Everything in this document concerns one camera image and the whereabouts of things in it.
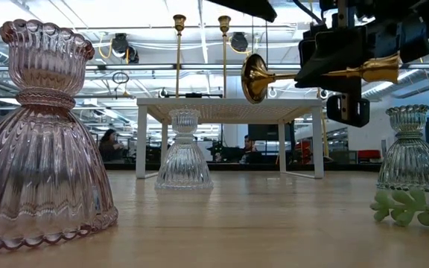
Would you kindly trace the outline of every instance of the woman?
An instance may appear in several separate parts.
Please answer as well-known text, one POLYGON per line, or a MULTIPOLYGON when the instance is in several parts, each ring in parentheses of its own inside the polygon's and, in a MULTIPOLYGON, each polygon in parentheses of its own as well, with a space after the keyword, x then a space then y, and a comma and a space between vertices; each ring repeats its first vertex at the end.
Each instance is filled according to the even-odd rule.
POLYGON ((104 162, 119 160, 122 158, 124 145, 117 143, 116 138, 117 133, 115 130, 107 130, 101 138, 101 144, 99 145, 98 150, 101 152, 102 160, 104 162))

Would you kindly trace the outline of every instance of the person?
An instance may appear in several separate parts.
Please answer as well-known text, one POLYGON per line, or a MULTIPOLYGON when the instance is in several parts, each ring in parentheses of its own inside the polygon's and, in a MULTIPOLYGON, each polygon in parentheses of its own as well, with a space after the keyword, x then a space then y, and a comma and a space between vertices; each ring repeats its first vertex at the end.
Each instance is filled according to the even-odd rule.
POLYGON ((244 152, 251 153, 256 152, 256 147, 254 146, 255 142, 251 141, 248 135, 244 136, 244 152))
POLYGON ((111 162, 122 159, 123 144, 116 141, 117 132, 115 130, 107 130, 101 138, 98 150, 101 153, 104 162, 111 162))
POLYGON ((244 155, 239 161, 240 164, 249 164, 248 157, 251 153, 257 152, 256 147, 254 146, 255 142, 251 141, 248 135, 244 136, 244 155))

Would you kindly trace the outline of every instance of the white table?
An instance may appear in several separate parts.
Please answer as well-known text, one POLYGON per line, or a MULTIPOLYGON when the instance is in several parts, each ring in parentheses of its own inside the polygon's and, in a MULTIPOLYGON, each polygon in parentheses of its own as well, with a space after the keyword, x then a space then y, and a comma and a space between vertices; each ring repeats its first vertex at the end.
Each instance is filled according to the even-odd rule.
POLYGON ((309 178, 324 177, 322 151, 321 100, 316 99, 267 99, 260 104, 251 104, 244 99, 220 98, 139 98, 139 120, 137 130, 136 176, 146 179, 157 173, 146 174, 147 115, 162 123, 162 159, 168 145, 168 114, 173 109, 196 109, 200 111, 199 124, 277 124, 279 126, 279 168, 282 173, 309 178), (286 171, 285 124, 306 113, 312 113, 312 143, 314 175, 286 171))

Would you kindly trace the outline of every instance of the white table leg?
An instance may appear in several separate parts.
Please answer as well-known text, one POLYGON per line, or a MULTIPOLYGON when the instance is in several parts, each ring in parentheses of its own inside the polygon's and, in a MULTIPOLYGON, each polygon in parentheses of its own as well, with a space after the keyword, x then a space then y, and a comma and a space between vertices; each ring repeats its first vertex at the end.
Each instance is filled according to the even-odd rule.
POLYGON ((137 179, 145 179, 145 159, 147 153, 147 107, 139 106, 139 118, 137 120, 137 179))
POLYGON ((322 150, 322 118, 321 107, 312 108, 312 149, 314 154, 314 178, 324 177, 324 157, 322 150))
POLYGON ((168 147, 168 122, 166 119, 162 120, 162 158, 160 159, 160 164, 164 162, 165 157, 167 156, 167 147, 168 147))
POLYGON ((286 134, 284 122, 278 124, 279 128, 279 170, 286 172, 286 134))

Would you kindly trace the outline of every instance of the computer monitor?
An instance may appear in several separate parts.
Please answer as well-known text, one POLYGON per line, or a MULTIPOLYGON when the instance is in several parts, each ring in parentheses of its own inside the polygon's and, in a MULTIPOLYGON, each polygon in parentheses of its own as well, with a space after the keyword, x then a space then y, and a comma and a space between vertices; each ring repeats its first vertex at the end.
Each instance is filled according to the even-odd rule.
MULTIPOLYGON (((292 124, 285 124, 285 140, 290 141, 290 127, 292 124)), ((278 141, 279 128, 276 124, 250 124, 248 125, 248 136, 251 141, 278 141)))

